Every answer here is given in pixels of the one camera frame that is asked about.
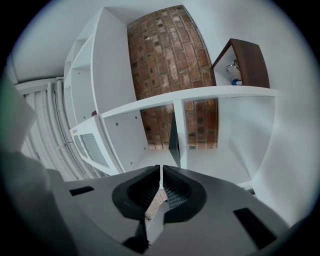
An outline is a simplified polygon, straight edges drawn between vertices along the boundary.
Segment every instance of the vent grille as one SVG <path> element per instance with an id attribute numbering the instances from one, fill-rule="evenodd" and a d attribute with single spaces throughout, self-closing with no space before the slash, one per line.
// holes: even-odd
<path id="1" fill-rule="evenodd" d="M 95 136 L 92 133 L 89 133 L 81 135 L 81 138 L 90 158 L 101 165 L 109 167 L 104 156 L 101 153 Z"/>
<path id="2" fill-rule="evenodd" d="M 81 154 L 84 156 L 84 157 L 87 157 L 87 154 L 84 150 L 84 147 L 81 145 L 81 142 L 80 142 L 80 139 L 79 137 L 76 135 L 74 136 L 74 139 L 75 139 L 75 144 L 76 146 L 78 147 L 78 149 L 80 150 Z"/>

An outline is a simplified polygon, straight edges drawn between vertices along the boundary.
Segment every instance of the black rectangular slot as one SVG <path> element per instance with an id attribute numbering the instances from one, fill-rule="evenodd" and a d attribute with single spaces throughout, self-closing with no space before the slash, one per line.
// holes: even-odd
<path id="1" fill-rule="evenodd" d="M 233 212 L 259 250 L 277 239 L 248 208 L 234 210 Z"/>
<path id="2" fill-rule="evenodd" d="M 84 194 L 84 193 L 87 193 L 87 192 L 90 192 L 93 190 L 94 190 L 94 188 L 91 186 L 84 186 L 84 187 L 80 187 L 80 188 L 76 188 L 76 189 L 71 189 L 70 193 L 74 197 L 74 196 L 81 195 L 81 194 Z"/>

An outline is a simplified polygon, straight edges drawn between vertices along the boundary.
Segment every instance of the brick wall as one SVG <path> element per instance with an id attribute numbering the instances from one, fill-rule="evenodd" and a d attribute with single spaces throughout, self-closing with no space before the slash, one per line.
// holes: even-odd
<path id="1" fill-rule="evenodd" d="M 206 46 L 183 6 L 155 11 L 128 25 L 128 42 L 137 100 L 213 86 Z M 190 149 L 216 148 L 218 103 L 185 103 Z M 141 111 L 150 149 L 169 147 L 173 105 Z"/>

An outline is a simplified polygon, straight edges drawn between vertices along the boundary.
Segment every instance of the wooden shelf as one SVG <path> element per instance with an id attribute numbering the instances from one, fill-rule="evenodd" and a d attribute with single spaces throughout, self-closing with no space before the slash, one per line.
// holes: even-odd
<path id="1" fill-rule="evenodd" d="M 212 65 L 217 86 L 230 85 L 226 66 L 237 59 L 242 85 L 270 88 L 268 71 L 259 45 L 231 38 Z"/>

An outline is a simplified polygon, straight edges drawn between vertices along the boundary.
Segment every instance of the white pipe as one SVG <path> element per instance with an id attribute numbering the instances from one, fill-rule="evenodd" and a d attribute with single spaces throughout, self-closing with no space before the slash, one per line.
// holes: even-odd
<path id="1" fill-rule="evenodd" d="M 58 95 L 58 110 L 60 113 L 60 121 L 62 123 L 62 127 L 66 132 L 66 138 L 67 138 L 67 142 L 72 142 L 72 137 L 71 134 L 69 132 L 70 127 L 68 125 L 68 121 L 67 121 L 67 117 L 66 117 L 66 112 L 65 112 L 65 106 L 64 106 L 64 102 L 63 102 L 63 93 L 62 93 L 62 82 L 61 80 L 58 80 L 56 82 L 56 89 L 57 89 L 57 95 Z"/>
<path id="2" fill-rule="evenodd" d="M 28 104 L 32 107 L 33 110 L 36 111 L 35 109 L 35 93 L 30 93 L 25 96 L 26 101 Z M 52 163 L 51 159 L 48 157 L 48 152 L 47 149 L 41 139 L 41 133 L 39 129 L 39 124 L 38 124 L 38 118 L 36 122 L 33 124 L 30 130 L 30 136 L 33 141 L 34 147 L 38 152 L 40 161 L 42 162 L 43 166 L 47 169 L 56 169 L 55 165 Z"/>
<path id="3" fill-rule="evenodd" d="M 61 173 L 63 179 L 65 181 L 74 181 L 77 179 L 77 176 L 71 171 L 68 171 L 69 166 L 66 161 L 63 159 L 63 156 L 60 151 L 55 148 L 56 141 L 52 131 L 52 125 L 50 124 L 49 120 L 49 113 L 47 105 L 50 105 L 50 102 L 47 104 L 47 93 L 45 90 L 40 92 L 40 97 L 38 97 L 38 104 L 39 107 L 39 124 L 42 126 L 42 131 L 44 136 L 42 140 L 44 144 L 48 147 L 50 152 L 50 158 L 53 159 L 53 162 L 56 164 L 57 170 Z"/>
<path id="4" fill-rule="evenodd" d="M 53 83 L 50 81 L 47 87 L 48 91 L 48 105 L 49 105 L 49 114 L 51 119 L 51 125 L 53 128 L 53 132 L 55 134 L 59 150 L 63 152 L 63 156 L 65 157 L 67 163 L 71 167 L 71 170 L 78 176 L 79 179 L 83 180 L 84 174 L 80 172 L 79 167 L 75 164 L 74 160 L 70 156 L 70 152 L 66 149 L 66 144 L 62 139 L 62 135 L 59 131 L 59 126 L 57 123 L 55 110 L 54 110 L 54 100 L 53 100 Z"/>
<path id="5" fill-rule="evenodd" d="M 30 134 L 28 134 L 28 136 L 26 137 L 25 141 L 26 141 L 26 144 L 27 144 L 27 146 L 28 146 L 28 148 L 30 150 L 32 158 L 35 159 L 35 160 L 38 160 L 40 162 L 40 158 L 39 158 L 39 156 L 37 154 L 35 146 L 34 146 L 33 142 L 31 141 Z"/>
<path id="6" fill-rule="evenodd" d="M 65 106 L 64 106 L 64 102 L 63 102 L 63 92 L 62 92 L 62 81 L 61 80 L 58 80 L 56 82 L 56 91 L 57 91 L 57 101 L 58 101 L 57 109 L 58 109 L 58 114 L 59 114 L 59 120 L 62 124 L 62 128 L 65 131 L 67 142 L 69 142 L 68 146 L 71 149 L 70 151 L 73 152 L 73 155 L 75 156 L 75 158 L 77 159 L 77 161 L 79 162 L 81 167 L 83 168 L 83 171 L 88 175 L 89 178 L 93 179 L 95 177 L 93 176 L 91 171 L 88 169 L 85 161 L 79 155 L 79 152 L 76 149 L 74 141 L 73 141 L 73 139 L 70 135 L 70 132 L 69 132 L 70 127 L 68 125 L 66 112 L 65 112 Z"/>

